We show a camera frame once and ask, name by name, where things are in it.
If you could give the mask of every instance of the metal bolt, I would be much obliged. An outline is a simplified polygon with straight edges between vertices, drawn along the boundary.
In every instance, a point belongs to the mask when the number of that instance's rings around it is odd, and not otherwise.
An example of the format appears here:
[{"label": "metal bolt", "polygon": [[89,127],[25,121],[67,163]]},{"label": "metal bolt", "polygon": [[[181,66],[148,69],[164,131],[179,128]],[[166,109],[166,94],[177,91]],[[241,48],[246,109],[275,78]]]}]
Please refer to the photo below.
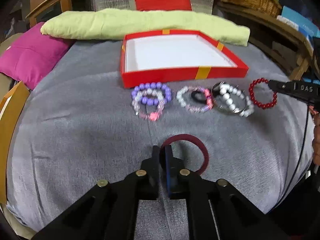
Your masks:
[{"label": "metal bolt", "polygon": [[182,169],[180,170],[180,174],[183,176],[188,176],[190,174],[190,171],[187,169]]},{"label": "metal bolt", "polygon": [[136,175],[139,177],[145,176],[147,172],[145,170],[138,170],[136,171]]},{"label": "metal bolt", "polygon": [[99,187],[105,187],[106,185],[108,185],[108,181],[106,179],[100,179],[98,182],[97,182],[97,185]]},{"label": "metal bolt", "polygon": [[218,185],[221,187],[225,187],[228,185],[228,182],[225,179],[218,179]]}]

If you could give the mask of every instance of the maroon bangle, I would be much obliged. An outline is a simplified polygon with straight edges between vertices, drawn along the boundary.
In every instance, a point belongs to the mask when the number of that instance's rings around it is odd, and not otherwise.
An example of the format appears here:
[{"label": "maroon bangle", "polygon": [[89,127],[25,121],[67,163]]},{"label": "maroon bangle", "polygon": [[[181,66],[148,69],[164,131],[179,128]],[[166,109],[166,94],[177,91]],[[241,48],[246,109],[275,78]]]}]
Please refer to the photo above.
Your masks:
[{"label": "maroon bangle", "polygon": [[252,83],[250,84],[249,94],[250,94],[251,101],[253,102],[254,105],[256,105],[257,107],[260,107],[262,109],[272,108],[277,103],[277,92],[273,92],[273,100],[270,103],[266,103],[266,104],[258,102],[254,97],[253,88],[256,84],[261,83],[261,82],[265,82],[266,84],[268,84],[269,80],[265,79],[265,78],[259,78],[259,79],[252,81]]},{"label": "maroon bangle", "polygon": [[161,149],[164,147],[164,146],[167,146],[175,141],[189,141],[191,143],[193,143],[194,145],[196,145],[202,152],[203,154],[203,163],[200,167],[199,170],[196,171],[196,173],[198,173],[199,175],[201,175],[205,169],[208,167],[208,164],[209,164],[209,153],[208,153],[208,150],[207,148],[205,147],[205,145],[203,144],[202,141],[200,141],[197,137],[193,136],[193,135],[190,135],[190,134],[178,134],[178,135],[174,135],[174,136],[171,136],[169,137],[167,140],[165,140],[163,142],[163,144],[161,145]]}]

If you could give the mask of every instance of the gray fabric surface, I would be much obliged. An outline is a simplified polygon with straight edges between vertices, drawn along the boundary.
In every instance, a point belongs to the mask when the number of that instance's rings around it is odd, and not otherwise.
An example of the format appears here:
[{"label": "gray fabric surface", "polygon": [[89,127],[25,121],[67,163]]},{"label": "gray fabric surface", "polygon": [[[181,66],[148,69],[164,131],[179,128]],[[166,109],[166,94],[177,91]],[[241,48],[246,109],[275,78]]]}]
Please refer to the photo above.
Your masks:
[{"label": "gray fabric surface", "polygon": [[[7,167],[8,208],[38,231],[99,179],[123,179],[150,157],[152,145],[189,133],[206,145],[210,162],[202,175],[225,178],[263,212],[282,196],[298,161],[307,106],[285,95],[268,110],[241,118],[217,110],[192,114],[176,100],[157,122],[134,115],[130,91],[119,74],[120,41],[78,41],[31,93],[16,126]],[[228,45],[250,68],[242,79],[226,79],[247,91],[253,79],[287,81],[260,50]],[[220,79],[172,82],[210,87]],[[269,100],[266,85],[255,88]],[[312,156],[313,122],[296,183]],[[191,143],[173,145],[174,155],[197,170],[202,154]],[[184,201],[169,201],[161,185],[157,201],[140,202],[135,239],[187,239]]]}]

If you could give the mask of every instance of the long green pillow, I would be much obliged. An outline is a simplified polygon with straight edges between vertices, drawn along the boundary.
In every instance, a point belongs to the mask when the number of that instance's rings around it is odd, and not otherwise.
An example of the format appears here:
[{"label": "long green pillow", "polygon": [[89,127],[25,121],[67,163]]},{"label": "long green pillow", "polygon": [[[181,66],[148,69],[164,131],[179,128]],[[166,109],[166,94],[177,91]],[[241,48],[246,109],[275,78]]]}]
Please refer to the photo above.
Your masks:
[{"label": "long green pillow", "polygon": [[221,17],[193,11],[66,11],[42,27],[41,33],[76,40],[122,40],[126,34],[162,29],[198,30],[223,43],[247,46],[250,29]]}]

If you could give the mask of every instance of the magenta pillow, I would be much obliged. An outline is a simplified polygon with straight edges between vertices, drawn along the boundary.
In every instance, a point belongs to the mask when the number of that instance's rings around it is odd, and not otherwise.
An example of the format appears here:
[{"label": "magenta pillow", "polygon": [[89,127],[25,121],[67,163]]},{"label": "magenta pillow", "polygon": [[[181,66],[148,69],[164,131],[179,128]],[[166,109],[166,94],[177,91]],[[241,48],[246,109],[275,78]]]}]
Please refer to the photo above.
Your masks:
[{"label": "magenta pillow", "polygon": [[74,43],[74,40],[42,35],[43,24],[38,23],[20,36],[0,57],[0,72],[22,81],[32,90]]}]

